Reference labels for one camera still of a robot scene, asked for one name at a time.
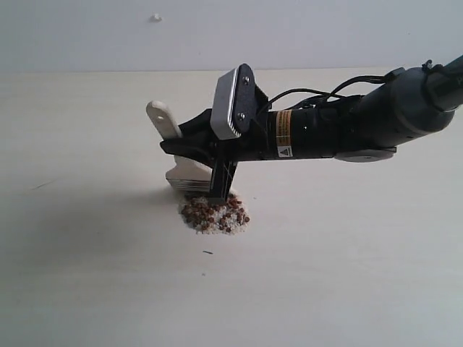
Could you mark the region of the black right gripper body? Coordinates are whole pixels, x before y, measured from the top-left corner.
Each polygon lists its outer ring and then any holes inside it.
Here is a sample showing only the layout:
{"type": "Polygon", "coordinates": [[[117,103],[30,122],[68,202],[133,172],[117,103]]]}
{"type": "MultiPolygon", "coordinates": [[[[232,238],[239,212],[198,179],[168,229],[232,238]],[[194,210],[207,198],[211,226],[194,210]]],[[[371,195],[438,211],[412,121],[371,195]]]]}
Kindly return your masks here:
{"type": "Polygon", "coordinates": [[[209,202],[225,202],[229,196],[239,162],[276,159],[275,131],[271,116],[275,113],[264,106],[250,120],[250,128],[240,138],[214,143],[216,157],[212,160],[212,176],[208,192],[209,202]]]}

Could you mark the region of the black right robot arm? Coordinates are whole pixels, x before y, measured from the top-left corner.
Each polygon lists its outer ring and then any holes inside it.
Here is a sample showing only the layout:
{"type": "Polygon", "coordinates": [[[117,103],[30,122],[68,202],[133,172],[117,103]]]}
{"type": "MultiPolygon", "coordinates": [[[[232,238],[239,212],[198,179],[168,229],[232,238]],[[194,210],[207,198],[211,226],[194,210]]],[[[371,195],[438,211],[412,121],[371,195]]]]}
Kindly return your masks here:
{"type": "Polygon", "coordinates": [[[162,150],[191,162],[174,187],[203,191],[224,202],[240,162],[334,158],[368,163],[391,158],[399,145],[445,129],[462,104],[462,60],[425,62],[381,76],[362,75],[366,95],[308,90],[308,98],[275,111],[241,64],[218,79],[211,108],[180,124],[161,127],[162,150]]]}

